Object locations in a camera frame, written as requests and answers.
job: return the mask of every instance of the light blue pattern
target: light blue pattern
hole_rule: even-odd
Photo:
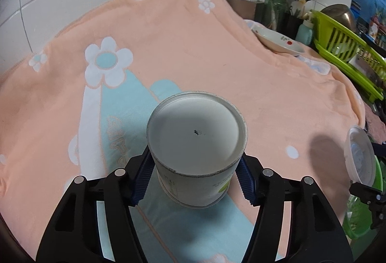
[[[150,91],[129,70],[119,87],[111,89],[103,85],[100,121],[109,173],[142,154],[147,144],[147,121],[157,105]]]
[[[102,53],[98,55],[95,63],[101,69],[109,69],[117,63],[117,59],[117,56],[113,53]]]
[[[146,125],[152,111],[159,101],[180,92],[178,86],[169,80],[159,80],[149,90],[129,70],[125,73],[126,80],[119,87],[102,87],[100,125],[109,172],[143,152]],[[226,255],[231,262],[241,262],[253,231],[253,225],[228,195],[210,208],[193,210],[182,207],[163,192],[156,171],[139,207],[179,263],[208,260],[218,253]],[[148,262],[173,262],[138,210],[130,208],[130,211]],[[104,205],[98,205],[103,253],[113,259],[103,214]]]
[[[174,94],[181,92],[179,87],[174,82],[167,79],[154,82],[150,87],[150,90],[154,93],[160,102]]]
[[[244,257],[253,225],[227,194],[210,208],[187,208],[164,193],[154,171],[139,206],[179,263],[207,260],[218,253],[232,262]],[[148,237],[138,234],[144,244]]]

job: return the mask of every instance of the peach towel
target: peach towel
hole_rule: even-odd
[[[310,48],[304,56],[322,61]],[[343,144],[365,112],[335,66],[320,75],[272,53],[225,0],[111,0],[1,82],[0,212],[32,257],[69,181],[106,176],[140,154],[146,116],[179,90],[236,105],[248,125],[246,153],[282,177],[315,178],[342,220],[350,185]],[[133,113],[143,114],[138,126]],[[254,224],[258,210],[236,178],[228,194]],[[288,229],[286,208],[282,255]],[[214,258],[205,260],[226,260]]]

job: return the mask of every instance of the metal bowl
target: metal bowl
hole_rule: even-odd
[[[322,10],[322,13],[333,18],[337,22],[344,25],[346,28],[355,32],[357,23],[351,9],[347,5],[335,4],[328,6]]]

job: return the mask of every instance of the screw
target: screw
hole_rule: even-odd
[[[269,168],[266,168],[265,170],[263,170],[263,175],[267,177],[271,177],[273,175],[273,171],[270,170]]]
[[[77,184],[82,183],[84,178],[82,176],[75,177],[74,182]]]
[[[313,179],[311,177],[306,177],[306,178],[304,178],[304,182],[308,185],[312,185]]]
[[[119,169],[117,169],[116,171],[115,171],[115,176],[118,176],[118,177],[120,177],[120,176],[123,176],[124,174],[126,173],[126,171],[123,169],[123,168],[119,168]]]

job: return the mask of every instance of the white plate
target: white plate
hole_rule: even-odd
[[[274,52],[288,53],[294,56],[304,54],[304,49],[298,42],[279,32],[267,29],[261,25],[254,25],[252,31],[261,43]]]
[[[253,30],[254,27],[261,27],[261,28],[265,28],[265,26],[259,22],[256,22],[256,21],[253,21],[253,20],[249,20],[249,19],[244,19],[245,23],[247,24],[248,28]]]

